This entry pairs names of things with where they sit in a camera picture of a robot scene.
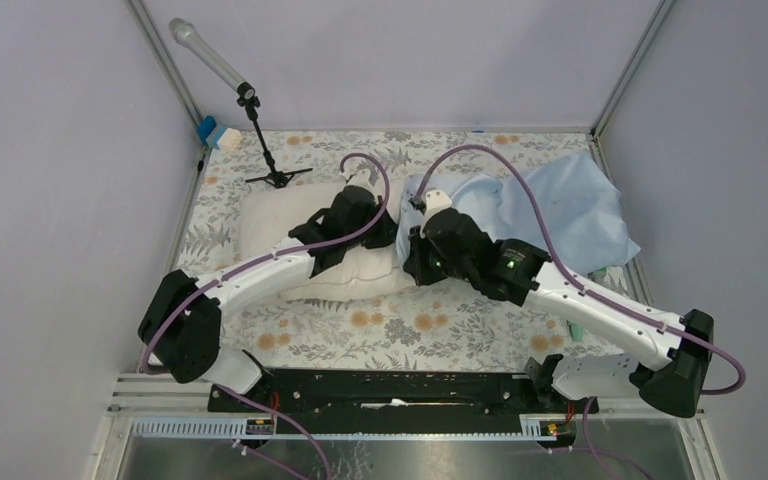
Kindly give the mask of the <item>light blue pillowcase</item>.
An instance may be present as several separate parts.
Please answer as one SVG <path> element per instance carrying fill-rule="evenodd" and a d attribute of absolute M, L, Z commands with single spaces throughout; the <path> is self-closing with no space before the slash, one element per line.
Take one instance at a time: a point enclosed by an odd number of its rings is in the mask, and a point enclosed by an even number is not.
<path fill-rule="evenodd" d="M 622 266 L 640 252 L 622 218 L 620 191 L 588 152 L 574 152 L 519 173 L 569 269 L 590 274 Z M 453 208 L 470 216 L 493 240 L 516 238 L 547 248 L 529 197 L 512 175 L 435 173 L 426 189 L 444 192 Z"/>

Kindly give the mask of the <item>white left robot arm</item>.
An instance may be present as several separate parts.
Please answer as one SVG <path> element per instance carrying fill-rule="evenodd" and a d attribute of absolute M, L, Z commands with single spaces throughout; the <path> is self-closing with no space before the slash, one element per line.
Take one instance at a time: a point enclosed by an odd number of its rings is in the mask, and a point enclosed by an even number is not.
<path fill-rule="evenodd" d="M 307 283 L 352 249 L 391 245 L 395 230 L 386 198 L 347 185 L 330 206 L 259 256 L 202 276 L 181 269 L 166 274 L 137 330 L 146 372 L 169 373 L 181 384 L 207 380 L 232 391 L 245 410 L 261 409 L 271 387 L 252 355 L 222 346 L 223 318 Z"/>

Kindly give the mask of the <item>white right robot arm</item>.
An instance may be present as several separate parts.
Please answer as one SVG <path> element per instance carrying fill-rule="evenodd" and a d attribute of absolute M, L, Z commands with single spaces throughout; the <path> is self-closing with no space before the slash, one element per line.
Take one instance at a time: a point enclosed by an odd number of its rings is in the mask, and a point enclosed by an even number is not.
<path fill-rule="evenodd" d="M 408 233 L 405 271 L 419 285 L 462 280 L 483 296 L 576 323 L 622 349 L 618 358 L 559 361 L 533 386 L 535 402 L 557 412 L 571 400 L 637 393 L 679 418 L 696 414 L 711 363 L 713 318 L 652 309 L 571 271 L 523 240 L 494 240 L 466 214 L 437 211 Z"/>

